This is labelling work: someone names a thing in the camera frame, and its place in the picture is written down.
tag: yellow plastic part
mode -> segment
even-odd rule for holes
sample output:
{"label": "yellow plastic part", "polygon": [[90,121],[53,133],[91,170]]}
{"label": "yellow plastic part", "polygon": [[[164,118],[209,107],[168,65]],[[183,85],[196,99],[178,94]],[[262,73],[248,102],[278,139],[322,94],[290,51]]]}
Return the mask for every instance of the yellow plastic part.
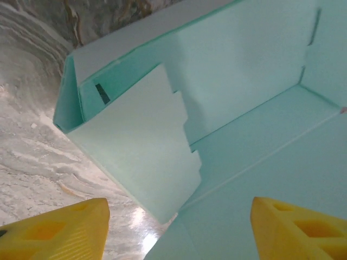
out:
{"label": "yellow plastic part", "polygon": [[347,221],[269,198],[250,214],[261,260],[347,260]]}
{"label": "yellow plastic part", "polygon": [[86,200],[0,227],[0,260],[99,260],[110,210]]}

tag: marble surface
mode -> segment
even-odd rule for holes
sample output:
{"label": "marble surface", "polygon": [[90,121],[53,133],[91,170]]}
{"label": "marble surface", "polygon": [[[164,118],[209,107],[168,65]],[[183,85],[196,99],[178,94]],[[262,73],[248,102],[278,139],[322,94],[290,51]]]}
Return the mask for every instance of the marble surface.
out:
{"label": "marble surface", "polygon": [[95,197],[104,259],[143,259],[159,225],[52,124],[66,55],[177,1],[0,0],[0,225]]}

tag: foam board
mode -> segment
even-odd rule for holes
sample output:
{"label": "foam board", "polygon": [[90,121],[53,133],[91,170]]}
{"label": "foam board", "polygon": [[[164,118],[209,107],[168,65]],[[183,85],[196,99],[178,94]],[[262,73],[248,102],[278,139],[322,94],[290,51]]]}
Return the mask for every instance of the foam board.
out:
{"label": "foam board", "polygon": [[192,146],[203,165],[202,182],[185,206],[255,167],[339,108],[296,85]]}
{"label": "foam board", "polygon": [[98,39],[88,44],[87,48],[74,51],[78,85],[90,75],[136,47],[207,15],[230,2],[232,0],[182,1]]}
{"label": "foam board", "polygon": [[148,259],[189,259],[200,260],[200,256],[195,246],[181,223],[177,218],[169,227],[170,231],[163,234],[157,242],[156,247],[160,251],[151,250],[146,258]]}
{"label": "foam board", "polygon": [[[315,14],[315,0],[228,4],[138,46],[88,80],[115,99],[164,64],[172,90],[183,94],[192,144],[299,81]],[[84,64],[75,60],[76,74]]]}
{"label": "foam board", "polygon": [[200,183],[201,162],[188,146],[186,120],[180,93],[171,92],[165,69],[158,66],[67,136],[166,223]]}
{"label": "foam board", "polygon": [[[184,224],[200,259],[259,259],[249,220],[255,196],[277,198],[345,219],[347,208],[341,205],[347,197],[346,127],[347,116],[335,116],[181,211],[175,221]],[[174,241],[181,236],[166,237]],[[152,251],[147,260],[189,259],[178,253],[171,257],[179,248],[164,252],[155,246]]]}
{"label": "foam board", "polygon": [[347,2],[318,3],[317,30],[307,50],[302,84],[339,106],[347,106]]}
{"label": "foam board", "polygon": [[65,134],[84,123],[72,55],[67,56],[65,60],[53,123]]}

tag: dark slot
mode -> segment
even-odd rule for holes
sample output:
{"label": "dark slot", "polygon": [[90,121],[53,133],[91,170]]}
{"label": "dark slot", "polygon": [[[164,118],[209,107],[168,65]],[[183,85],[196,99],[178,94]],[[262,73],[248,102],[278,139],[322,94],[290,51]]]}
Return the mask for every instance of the dark slot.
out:
{"label": "dark slot", "polygon": [[300,74],[300,78],[299,78],[298,84],[301,84],[301,82],[303,81],[305,70],[306,70],[306,66],[303,66],[303,69],[301,70],[301,74]]}
{"label": "dark slot", "polygon": [[7,233],[7,230],[0,230],[0,237]]}
{"label": "dark slot", "polygon": [[322,14],[322,9],[319,8],[319,9],[317,10],[316,22],[314,23],[314,28],[313,28],[313,32],[312,32],[312,36],[311,36],[311,40],[310,40],[309,46],[310,46],[310,45],[313,45],[314,38],[316,37],[316,33],[317,33],[318,24],[319,24],[319,20],[320,20],[321,14]]}
{"label": "dark slot", "polygon": [[106,105],[107,103],[110,102],[110,98],[108,97],[108,95],[106,94],[105,90],[102,88],[102,86],[100,84],[96,84],[95,85],[97,87],[97,90],[99,92],[99,95],[101,96],[104,104]]}

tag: mint green foam panel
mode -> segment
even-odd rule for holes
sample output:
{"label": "mint green foam panel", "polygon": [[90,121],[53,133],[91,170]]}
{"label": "mint green foam panel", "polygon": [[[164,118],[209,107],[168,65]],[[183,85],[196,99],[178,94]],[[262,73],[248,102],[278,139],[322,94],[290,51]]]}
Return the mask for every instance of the mint green foam panel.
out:
{"label": "mint green foam panel", "polygon": [[155,247],[160,248],[160,251],[151,250],[146,259],[201,259],[180,218],[171,223],[169,231],[161,236]]}
{"label": "mint green foam panel", "polygon": [[136,47],[202,17],[233,0],[185,0],[154,12],[74,51],[77,84]]}
{"label": "mint green foam panel", "polygon": [[299,81],[315,2],[238,1],[134,49],[87,81],[114,100],[163,63],[172,90],[183,94],[192,144]]}
{"label": "mint green foam panel", "polygon": [[71,55],[65,60],[64,73],[61,79],[53,121],[63,133],[67,133],[83,123],[74,59]]}
{"label": "mint green foam panel", "polygon": [[106,107],[92,81],[83,84],[83,91],[79,91],[79,97],[84,121],[89,121]]}
{"label": "mint green foam panel", "polygon": [[[255,196],[347,218],[346,128],[347,116],[335,116],[181,211],[175,221],[184,224],[200,259],[259,259],[249,219]],[[146,260],[189,259],[172,252],[177,256],[179,248],[163,251],[158,243]]]}
{"label": "mint green foam panel", "polygon": [[180,92],[172,93],[165,68],[158,65],[67,136],[134,201],[166,223],[200,184],[201,162],[188,145],[186,120]]}
{"label": "mint green foam panel", "polygon": [[319,0],[316,35],[308,47],[302,83],[340,106],[347,106],[347,1]]}
{"label": "mint green foam panel", "polygon": [[195,143],[202,182],[186,206],[337,113],[337,106],[297,85]]}

